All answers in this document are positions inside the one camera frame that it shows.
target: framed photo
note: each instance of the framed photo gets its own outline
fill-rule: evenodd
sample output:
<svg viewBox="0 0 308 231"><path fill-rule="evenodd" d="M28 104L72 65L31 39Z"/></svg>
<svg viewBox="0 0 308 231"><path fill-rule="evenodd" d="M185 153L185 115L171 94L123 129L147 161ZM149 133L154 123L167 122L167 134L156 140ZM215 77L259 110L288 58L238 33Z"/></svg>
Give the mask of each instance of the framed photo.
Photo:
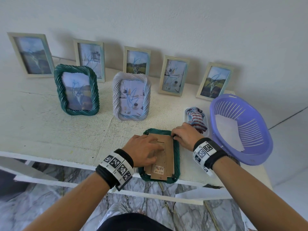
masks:
<svg viewBox="0 0 308 231"><path fill-rule="evenodd" d="M57 65L55 82L63 111L69 115L97 114L99 98L96 79L89 67Z"/></svg>
<svg viewBox="0 0 308 231"><path fill-rule="evenodd" d="M44 34L8 32L18 61L27 77L51 77L54 62Z"/></svg>
<svg viewBox="0 0 308 231"><path fill-rule="evenodd" d="M151 50L124 46L124 73L149 75Z"/></svg>
<svg viewBox="0 0 308 231"><path fill-rule="evenodd" d="M73 39L76 65L88 66L96 74L97 81L105 82L104 43Z"/></svg>
<svg viewBox="0 0 308 231"><path fill-rule="evenodd" d="M187 76L188 59L165 55L160 75L159 93L181 96Z"/></svg>
<svg viewBox="0 0 308 231"><path fill-rule="evenodd" d="M223 94L232 73L233 67L210 62L206 67L204 78L197 92L197 97L213 100Z"/></svg>
<svg viewBox="0 0 308 231"><path fill-rule="evenodd" d="M119 72L113 78L113 114L120 121L148 116L151 82L145 74Z"/></svg>

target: barcode sticker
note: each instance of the barcode sticker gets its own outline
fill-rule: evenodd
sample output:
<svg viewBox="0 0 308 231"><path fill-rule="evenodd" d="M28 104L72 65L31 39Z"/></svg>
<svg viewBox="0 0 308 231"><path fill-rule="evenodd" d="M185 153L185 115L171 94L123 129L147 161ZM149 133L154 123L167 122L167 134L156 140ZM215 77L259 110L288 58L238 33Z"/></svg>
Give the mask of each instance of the barcode sticker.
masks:
<svg viewBox="0 0 308 231"><path fill-rule="evenodd" d="M165 167L155 165L154 173L164 175Z"/></svg>

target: hand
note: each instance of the hand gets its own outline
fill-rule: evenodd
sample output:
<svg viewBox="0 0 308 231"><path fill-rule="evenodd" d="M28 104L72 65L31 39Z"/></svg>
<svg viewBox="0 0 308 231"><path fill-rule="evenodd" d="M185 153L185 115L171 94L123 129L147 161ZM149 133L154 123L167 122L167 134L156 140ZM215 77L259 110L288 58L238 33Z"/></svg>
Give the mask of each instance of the hand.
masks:
<svg viewBox="0 0 308 231"><path fill-rule="evenodd" d="M122 147L122 150L133 159L134 167L143 167L155 163L156 156L148 158L149 153L153 150L164 150L159 144L150 143L151 141L157 141L157 138L148 135L134 135Z"/></svg>
<svg viewBox="0 0 308 231"><path fill-rule="evenodd" d="M182 126L174 128L171 132L171 136L174 136L174 140L178 141L182 147L190 151L193 151L193 147L198 140L204 138L202 134L186 122L184 122Z"/></svg>

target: black wristband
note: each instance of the black wristband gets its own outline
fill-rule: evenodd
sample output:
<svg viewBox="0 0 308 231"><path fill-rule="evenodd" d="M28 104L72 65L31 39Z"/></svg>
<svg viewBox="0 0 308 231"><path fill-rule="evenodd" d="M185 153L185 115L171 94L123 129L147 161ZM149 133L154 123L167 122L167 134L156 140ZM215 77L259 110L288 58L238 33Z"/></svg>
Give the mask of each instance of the black wristband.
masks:
<svg viewBox="0 0 308 231"><path fill-rule="evenodd" d="M131 158L131 156L126 151L119 148L119 149L115 150L114 153L119 154L121 157L123 157L127 161L127 163L130 164L130 166L132 168L134 167L133 159Z"/></svg>
<svg viewBox="0 0 308 231"><path fill-rule="evenodd" d="M224 150L222 150L221 147L210 138L202 138L198 140L195 143L193 150L195 150L200 144L204 143L205 141L208 142L211 145L211 147L213 147L216 150L216 152L213 155L211 155L204 163L204 166L206 168L210 168L211 170L213 170L214 163L220 158L228 156L228 154Z"/></svg>
<svg viewBox="0 0 308 231"><path fill-rule="evenodd" d="M95 171L105 180L105 182L109 185L110 189L118 184L118 180L115 178L115 176L101 165L98 165Z"/></svg>

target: person's right arm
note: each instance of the person's right arm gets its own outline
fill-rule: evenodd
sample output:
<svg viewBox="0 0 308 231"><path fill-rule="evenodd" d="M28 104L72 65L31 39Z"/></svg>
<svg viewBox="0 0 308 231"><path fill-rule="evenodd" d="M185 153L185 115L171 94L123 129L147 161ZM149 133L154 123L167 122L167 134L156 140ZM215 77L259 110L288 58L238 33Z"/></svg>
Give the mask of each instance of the person's right arm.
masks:
<svg viewBox="0 0 308 231"><path fill-rule="evenodd" d="M203 138L187 123L173 129L171 135L190 151ZM258 231L308 230L308 222L303 217L230 158L224 156L217 160L213 171Z"/></svg>

